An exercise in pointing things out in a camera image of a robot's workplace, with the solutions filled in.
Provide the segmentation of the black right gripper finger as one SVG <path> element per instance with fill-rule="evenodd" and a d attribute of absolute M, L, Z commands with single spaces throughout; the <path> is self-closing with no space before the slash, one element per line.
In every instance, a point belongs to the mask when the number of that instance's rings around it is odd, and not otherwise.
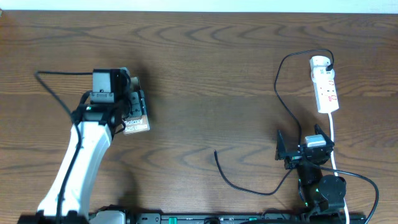
<path fill-rule="evenodd" d="M 322 128 L 318 125 L 314 125 L 314 131 L 316 135 L 321 135 L 323 139 L 325 140 L 325 145 L 326 146 L 333 146 L 333 141 L 330 139 L 330 137 L 322 130 Z"/>
<path fill-rule="evenodd" d="M 284 160 L 286 157 L 286 148 L 281 131 L 277 130 L 277 144 L 275 150 L 275 160 Z"/>

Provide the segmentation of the gold Samsung Galaxy smartphone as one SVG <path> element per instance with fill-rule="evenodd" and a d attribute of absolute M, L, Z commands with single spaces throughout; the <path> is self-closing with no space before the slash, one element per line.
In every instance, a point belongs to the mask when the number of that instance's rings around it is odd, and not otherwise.
<path fill-rule="evenodd" d="M 131 89 L 130 89 L 130 94 L 131 92 L 135 92 L 138 90 L 142 90 L 139 82 L 138 77 L 132 77 L 131 78 Z M 150 130 L 150 125 L 149 125 L 149 120 L 148 120 L 148 115 L 143 115 L 137 118 L 131 118 L 130 115 L 124 119 L 124 124 L 125 124 L 125 129 L 123 131 L 123 134 L 128 135 L 128 134 L 136 134 L 136 133 L 141 133 L 145 131 Z"/>

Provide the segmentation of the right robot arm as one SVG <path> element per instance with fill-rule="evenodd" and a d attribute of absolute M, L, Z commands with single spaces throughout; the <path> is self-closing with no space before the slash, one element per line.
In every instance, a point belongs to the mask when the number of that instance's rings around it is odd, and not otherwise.
<path fill-rule="evenodd" d="M 305 144 L 288 151 L 282 132 L 277 132 L 275 160 L 283 160 L 287 170 L 298 173 L 298 189 L 306 209 L 300 214 L 304 222 L 324 220 L 345 207 L 346 181 L 333 174 L 323 175 L 320 166 L 326 163 L 335 143 L 319 125 L 315 134 L 305 138 Z"/>

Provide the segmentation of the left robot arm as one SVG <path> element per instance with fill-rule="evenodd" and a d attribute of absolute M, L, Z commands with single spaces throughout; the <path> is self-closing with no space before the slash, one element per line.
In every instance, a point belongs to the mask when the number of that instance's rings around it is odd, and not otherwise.
<path fill-rule="evenodd" d="M 150 130 L 146 99 L 139 78 L 126 67 L 94 69 L 93 86 L 75 110 L 41 79 L 36 80 L 57 100 L 72 122 L 69 145 L 57 176 L 35 214 L 19 223 L 89 223 L 90 197 L 101 161 L 114 136 Z"/>

